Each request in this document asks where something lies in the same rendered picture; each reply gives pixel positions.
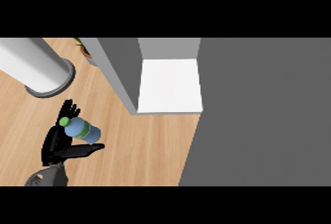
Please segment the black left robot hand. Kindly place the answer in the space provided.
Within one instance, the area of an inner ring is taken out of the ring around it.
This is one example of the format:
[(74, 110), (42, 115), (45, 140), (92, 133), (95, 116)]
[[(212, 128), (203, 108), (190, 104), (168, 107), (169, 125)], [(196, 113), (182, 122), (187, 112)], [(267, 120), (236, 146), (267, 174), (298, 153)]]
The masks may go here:
[(46, 140), (42, 147), (42, 164), (43, 166), (64, 163), (72, 158), (86, 158), (95, 151), (106, 148), (104, 143), (73, 144), (73, 137), (67, 135), (66, 128), (60, 125), (63, 117), (76, 118), (80, 114), (80, 108), (69, 99), (64, 101), (57, 124), (49, 129)]

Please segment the blue water bottle green cap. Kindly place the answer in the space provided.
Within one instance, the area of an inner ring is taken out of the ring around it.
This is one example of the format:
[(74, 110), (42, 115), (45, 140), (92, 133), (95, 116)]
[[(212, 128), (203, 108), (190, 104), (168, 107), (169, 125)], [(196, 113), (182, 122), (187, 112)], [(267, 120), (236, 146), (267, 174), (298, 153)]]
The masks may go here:
[(95, 144), (101, 139), (101, 129), (94, 126), (83, 118), (63, 117), (60, 125), (66, 128), (66, 134), (83, 140), (88, 144)]

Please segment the grey open cabinet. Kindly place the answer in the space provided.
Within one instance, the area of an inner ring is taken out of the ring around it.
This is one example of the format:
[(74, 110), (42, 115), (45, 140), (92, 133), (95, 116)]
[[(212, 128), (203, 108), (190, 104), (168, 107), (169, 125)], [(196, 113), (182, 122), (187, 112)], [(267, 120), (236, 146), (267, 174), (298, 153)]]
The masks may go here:
[(132, 115), (203, 112), (199, 38), (83, 38), (82, 42)]

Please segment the dark grey cabinet door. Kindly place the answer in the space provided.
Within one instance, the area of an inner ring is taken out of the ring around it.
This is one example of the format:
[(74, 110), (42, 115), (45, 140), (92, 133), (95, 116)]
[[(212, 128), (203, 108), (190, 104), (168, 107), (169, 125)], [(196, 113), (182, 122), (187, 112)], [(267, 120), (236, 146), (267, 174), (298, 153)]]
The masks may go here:
[(331, 186), (331, 38), (207, 38), (181, 184)]

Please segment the white paper towel roll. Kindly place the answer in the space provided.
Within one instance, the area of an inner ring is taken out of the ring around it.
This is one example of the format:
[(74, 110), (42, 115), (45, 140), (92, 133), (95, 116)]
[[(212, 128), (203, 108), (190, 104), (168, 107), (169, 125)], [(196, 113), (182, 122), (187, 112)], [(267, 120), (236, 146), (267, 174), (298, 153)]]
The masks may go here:
[(60, 95), (76, 79), (76, 67), (42, 38), (0, 38), (0, 70), (38, 98)]

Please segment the potted green plant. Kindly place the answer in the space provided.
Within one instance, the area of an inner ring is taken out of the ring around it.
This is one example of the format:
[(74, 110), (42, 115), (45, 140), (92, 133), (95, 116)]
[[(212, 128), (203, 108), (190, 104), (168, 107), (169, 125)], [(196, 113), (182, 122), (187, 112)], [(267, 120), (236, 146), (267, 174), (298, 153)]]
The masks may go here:
[(91, 55), (91, 53), (89, 53), (88, 48), (85, 47), (85, 44), (83, 44), (80, 38), (74, 38), (74, 40), (77, 41), (77, 46), (80, 47), (82, 54), (83, 54), (83, 56), (85, 56), (85, 58), (86, 58), (89, 64), (91, 64), (92, 66), (97, 67), (97, 66), (98, 66), (98, 63), (97, 63), (97, 61), (94, 60), (94, 57), (92, 57), (92, 55)]

